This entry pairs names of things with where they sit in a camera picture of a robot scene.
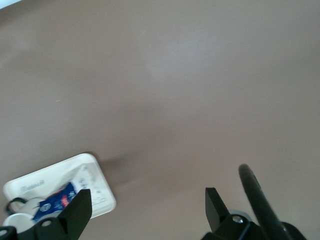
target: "white tray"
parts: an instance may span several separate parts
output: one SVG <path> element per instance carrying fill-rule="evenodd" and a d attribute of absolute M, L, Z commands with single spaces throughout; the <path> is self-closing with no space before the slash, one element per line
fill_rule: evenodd
<path fill-rule="evenodd" d="M 95 218 L 111 212 L 116 207 L 116 199 L 98 165 L 96 158 L 82 153 L 54 165 L 21 176 L 7 182 L 3 193 L 8 201 L 22 197 L 27 200 L 41 197 L 47 198 L 57 191 L 61 185 L 71 182 L 75 190 L 90 189 L 92 200 L 92 216 Z M 12 203 L 17 211 L 20 203 Z"/>

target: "metal bolt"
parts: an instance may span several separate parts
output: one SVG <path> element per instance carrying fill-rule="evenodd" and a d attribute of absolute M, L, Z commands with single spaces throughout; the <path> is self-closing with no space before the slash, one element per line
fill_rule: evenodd
<path fill-rule="evenodd" d="M 42 227 L 47 227 L 51 224 L 51 220 L 47 220 L 47 221 L 44 221 L 43 223 L 41 223 L 41 226 Z"/>
<path fill-rule="evenodd" d="M 242 217 L 238 216 L 238 215 L 235 215 L 232 217 L 232 220 L 234 222 L 236 222 L 237 224 L 242 224 L 244 222 L 244 220 L 242 219 Z"/>
<path fill-rule="evenodd" d="M 6 229 L 1 230 L 0 231 L 0 237 L 3 236 L 3 235 L 6 235 L 7 232 L 8 232 L 8 230 L 6 230 Z"/>

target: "brown surface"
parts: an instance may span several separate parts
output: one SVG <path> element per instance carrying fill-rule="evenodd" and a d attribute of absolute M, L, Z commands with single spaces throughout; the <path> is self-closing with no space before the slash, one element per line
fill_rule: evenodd
<path fill-rule="evenodd" d="M 205 187 L 252 213 L 247 163 L 279 218 L 318 239 L 319 13 L 317 0 L 0 10 L 0 184 L 90 151 L 117 207 L 81 239 L 197 240 Z"/>

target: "white object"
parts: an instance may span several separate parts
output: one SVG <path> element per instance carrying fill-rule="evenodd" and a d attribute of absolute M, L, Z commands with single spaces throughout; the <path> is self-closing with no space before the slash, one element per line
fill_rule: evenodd
<path fill-rule="evenodd" d="M 29 199 L 26 203 L 19 203 L 23 204 L 17 211 L 17 213 L 24 213 L 34 216 L 39 209 L 39 202 L 45 200 L 44 198 L 35 197 Z"/>
<path fill-rule="evenodd" d="M 3 9 L 11 4 L 15 4 L 21 0 L 0 0 L 0 9 Z"/>
<path fill-rule="evenodd" d="M 76 155 L 11 180 L 4 185 L 3 192 L 9 201 L 16 197 L 27 200 L 47 198 L 67 182 L 72 182 L 76 192 L 81 189 L 90 189 L 92 200 L 91 218 L 111 212 L 116 207 L 115 197 L 96 158 L 88 153 Z M 21 207 L 21 203 L 14 202 L 11 207 L 17 212 Z"/>
<path fill-rule="evenodd" d="M 34 221 L 32 221 L 33 217 L 34 216 L 23 212 L 15 213 L 4 220 L 3 226 L 14 226 L 16 232 L 19 234 L 28 230 L 35 224 Z"/>

